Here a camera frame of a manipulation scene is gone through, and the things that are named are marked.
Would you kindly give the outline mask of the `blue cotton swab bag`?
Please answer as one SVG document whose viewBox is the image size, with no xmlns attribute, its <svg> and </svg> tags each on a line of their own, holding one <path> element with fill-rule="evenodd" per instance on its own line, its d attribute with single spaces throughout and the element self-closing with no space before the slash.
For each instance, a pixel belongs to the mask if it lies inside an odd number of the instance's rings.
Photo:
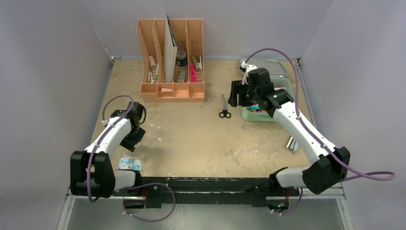
<svg viewBox="0 0 406 230">
<path fill-rule="evenodd" d="M 261 108 L 260 108 L 258 105 L 252 105 L 252 106 L 250 106 L 250 107 L 249 107 L 249 110 L 250 110 L 252 113 L 261 113 L 261 112 L 262 112 Z"/>
</svg>

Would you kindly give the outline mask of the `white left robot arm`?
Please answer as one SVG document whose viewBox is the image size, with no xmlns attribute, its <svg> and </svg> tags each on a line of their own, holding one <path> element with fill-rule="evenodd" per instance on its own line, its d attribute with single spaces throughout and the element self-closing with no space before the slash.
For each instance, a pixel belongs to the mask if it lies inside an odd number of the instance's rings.
<svg viewBox="0 0 406 230">
<path fill-rule="evenodd" d="M 92 202 L 97 198 L 109 198 L 124 189 L 129 195 L 142 192 L 143 183 L 138 180 L 139 171 L 124 169 L 114 171 L 111 156 L 119 146 L 134 152 L 145 130 L 141 128 L 146 117 L 145 107 L 129 102 L 127 110 L 115 110 L 103 132 L 82 151 L 70 157 L 70 191 L 76 196 L 87 196 Z"/>
</svg>

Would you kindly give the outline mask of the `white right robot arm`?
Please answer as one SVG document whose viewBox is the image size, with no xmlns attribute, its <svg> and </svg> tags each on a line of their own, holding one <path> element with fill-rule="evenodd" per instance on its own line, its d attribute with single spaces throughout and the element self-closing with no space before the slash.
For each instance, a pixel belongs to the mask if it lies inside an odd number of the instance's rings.
<svg viewBox="0 0 406 230">
<path fill-rule="evenodd" d="M 309 167 L 285 167 L 271 173 L 269 189 L 273 194 L 280 195 L 288 187 L 306 187 L 318 195 L 346 178 L 347 169 L 334 158 L 348 164 L 349 150 L 324 138 L 296 110 L 294 98 L 285 89 L 274 88 L 267 69 L 248 65 L 244 78 L 232 81 L 228 103 L 232 107 L 259 105 L 291 134 L 310 162 Z"/>
</svg>

